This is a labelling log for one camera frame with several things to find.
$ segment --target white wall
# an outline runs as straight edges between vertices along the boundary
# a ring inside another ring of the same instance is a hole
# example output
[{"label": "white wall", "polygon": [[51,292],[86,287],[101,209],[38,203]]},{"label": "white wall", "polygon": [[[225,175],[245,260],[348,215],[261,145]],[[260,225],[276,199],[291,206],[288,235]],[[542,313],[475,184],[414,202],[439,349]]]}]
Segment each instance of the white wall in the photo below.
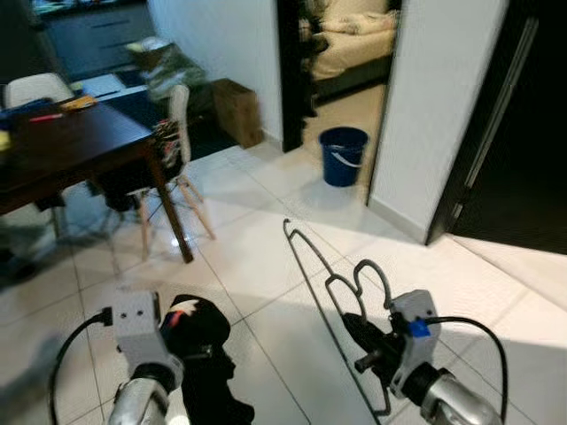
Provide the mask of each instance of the white wall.
[{"label": "white wall", "polygon": [[505,0],[405,0],[369,206],[423,240],[500,28]]},{"label": "white wall", "polygon": [[150,0],[159,36],[207,71],[253,89],[262,126],[283,139],[275,0]]}]

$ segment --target blue bucket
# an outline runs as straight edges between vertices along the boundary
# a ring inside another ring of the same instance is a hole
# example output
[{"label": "blue bucket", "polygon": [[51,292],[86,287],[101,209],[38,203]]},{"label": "blue bucket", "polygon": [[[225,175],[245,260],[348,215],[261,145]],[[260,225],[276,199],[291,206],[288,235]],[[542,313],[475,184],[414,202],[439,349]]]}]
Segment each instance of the blue bucket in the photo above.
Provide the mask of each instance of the blue bucket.
[{"label": "blue bucket", "polygon": [[356,183],[362,167],[362,154],[369,135],[353,127],[334,127],[319,135],[322,147],[323,179],[331,186]]}]

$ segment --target white bedsheet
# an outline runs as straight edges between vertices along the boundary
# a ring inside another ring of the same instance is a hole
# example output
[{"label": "white bedsheet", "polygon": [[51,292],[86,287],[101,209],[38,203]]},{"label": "white bedsheet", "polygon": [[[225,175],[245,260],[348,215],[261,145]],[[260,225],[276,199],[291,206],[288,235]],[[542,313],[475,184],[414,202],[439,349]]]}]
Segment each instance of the white bedsheet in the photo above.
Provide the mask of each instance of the white bedsheet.
[{"label": "white bedsheet", "polygon": [[337,77],[348,68],[389,55],[392,53],[395,31],[366,35],[324,34],[330,46],[315,61],[313,76],[316,80]]}]

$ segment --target chair backrest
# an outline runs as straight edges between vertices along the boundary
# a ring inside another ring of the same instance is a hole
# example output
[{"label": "chair backrest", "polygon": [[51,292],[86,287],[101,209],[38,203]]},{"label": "chair backrest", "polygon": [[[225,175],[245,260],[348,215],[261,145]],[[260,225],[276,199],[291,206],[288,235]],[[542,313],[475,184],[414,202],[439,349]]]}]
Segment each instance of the chair backrest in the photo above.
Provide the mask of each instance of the chair backrest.
[{"label": "chair backrest", "polygon": [[189,89],[182,84],[177,84],[171,89],[169,97],[169,119],[179,123],[179,139],[181,143],[181,155],[184,164],[191,160],[191,145],[187,134],[187,102],[189,101]]},{"label": "chair backrest", "polygon": [[73,96],[73,91],[57,74],[39,73],[10,81],[4,91],[4,104],[15,108],[44,97],[61,102]]}]

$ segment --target table leg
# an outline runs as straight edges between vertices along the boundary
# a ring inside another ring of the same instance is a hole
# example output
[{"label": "table leg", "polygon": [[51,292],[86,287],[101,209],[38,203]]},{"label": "table leg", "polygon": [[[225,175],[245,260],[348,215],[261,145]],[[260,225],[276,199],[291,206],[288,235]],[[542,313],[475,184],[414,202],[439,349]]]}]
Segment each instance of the table leg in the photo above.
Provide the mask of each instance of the table leg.
[{"label": "table leg", "polygon": [[156,155],[149,143],[146,143],[144,149],[144,157],[146,163],[148,164],[148,167],[150,168],[156,189],[159,192],[161,203],[166,209],[167,217],[169,218],[169,224],[171,224],[171,229],[173,229],[175,237],[177,238],[177,242],[179,243],[179,249],[181,250],[181,254],[183,255],[183,260],[186,263],[191,263],[191,261],[193,260],[193,254],[191,253],[189,245],[185,241],[183,227],[179,222],[179,217],[177,217],[177,212],[175,211],[175,208],[171,202],[171,198],[169,197],[169,192],[167,191],[166,186],[167,182],[161,171],[161,164],[156,158]]}]

